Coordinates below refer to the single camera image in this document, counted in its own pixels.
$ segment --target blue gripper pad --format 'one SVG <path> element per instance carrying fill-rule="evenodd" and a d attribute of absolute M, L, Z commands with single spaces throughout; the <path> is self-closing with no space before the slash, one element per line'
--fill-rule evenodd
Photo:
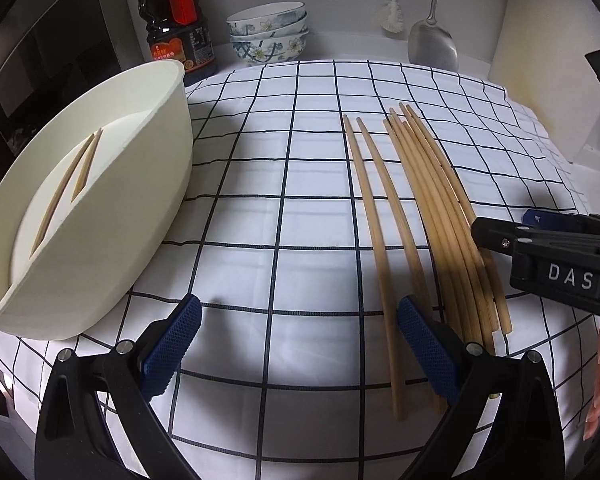
<path fill-rule="evenodd" d="M 179 305 L 177 309 L 178 312 L 165 320 L 170 325 L 142 360 L 140 391 L 147 402 L 167 389 L 202 323 L 202 306 L 194 295 L 186 298 L 184 306 Z"/>
<path fill-rule="evenodd" d="M 448 326 L 425 319 L 409 296 L 398 306 L 398 327 L 434 391 L 454 404 L 460 393 L 462 342 Z"/>
<path fill-rule="evenodd" d="M 576 215 L 567 215 L 555 211 L 528 209 L 522 215 L 522 223 L 542 231 L 582 232 L 582 226 L 578 223 Z"/>

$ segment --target metal spatula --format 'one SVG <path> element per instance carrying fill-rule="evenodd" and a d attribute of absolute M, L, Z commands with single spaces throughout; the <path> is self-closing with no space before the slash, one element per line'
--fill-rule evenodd
<path fill-rule="evenodd" d="M 438 0 L 431 0 L 429 15 L 411 27 L 407 44 L 409 62 L 457 72 L 456 44 L 451 35 L 436 21 L 437 3 Z"/>

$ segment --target white cleaning brush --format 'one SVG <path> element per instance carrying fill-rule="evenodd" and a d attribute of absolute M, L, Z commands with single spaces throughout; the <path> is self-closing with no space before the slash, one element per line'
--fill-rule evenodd
<path fill-rule="evenodd" d="M 402 23 L 402 11 L 398 7 L 398 2 L 391 0 L 380 9 L 374 18 L 374 23 L 394 34 L 402 32 L 404 24 Z"/>

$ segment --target bottle label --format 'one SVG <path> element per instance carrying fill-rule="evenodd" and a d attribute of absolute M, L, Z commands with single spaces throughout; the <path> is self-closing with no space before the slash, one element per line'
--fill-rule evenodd
<path fill-rule="evenodd" d="M 208 30 L 199 23 L 180 30 L 166 41 L 150 44 L 150 49 L 154 60 L 177 59 L 185 72 L 202 68 L 216 58 Z"/>

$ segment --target tablecloth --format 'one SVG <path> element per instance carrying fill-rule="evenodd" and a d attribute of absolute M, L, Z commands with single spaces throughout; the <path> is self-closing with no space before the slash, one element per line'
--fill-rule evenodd
<path fill-rule="evenodd" d="M 586 212 L 567 162 L 532 111 L 503 88 L 429 68 L 292 62 L 214 76 L 187 91 L 192 175 L 165 241 L 129 293 L 84 334 L 42 342 L 0 333 L 0 367 L 14 379 L 16 409 L 35 428 L 60 349 L 106 352 L 193 291 L 203 301 L 202 327 L 151 404 L 203 479 L 397 479 L 440 416 L 404 344 L 408 420 L 392 415 L 375 264 L 340 113 L 361 117 L 372 133 L 432 298 L 439 293 L 426 234 L 382 126 L 389 108 L 414 107 L 479 216 L 519 221 L 529 207 Z M 411 290 L 408 266 L 360 147 L 402 297 Z M 543 355 L 567 436 L 584 422 L 592 395 L 595 320 L 511 289 L 510 260 L 497 263 L 514 331 L 495 334 L 496 352 Z M 100 400 L 125 463 L 142 472 L 115 406 L 105 394 Z M 459 470 L 475 463 L 497 405 L 488 402 Z"/>

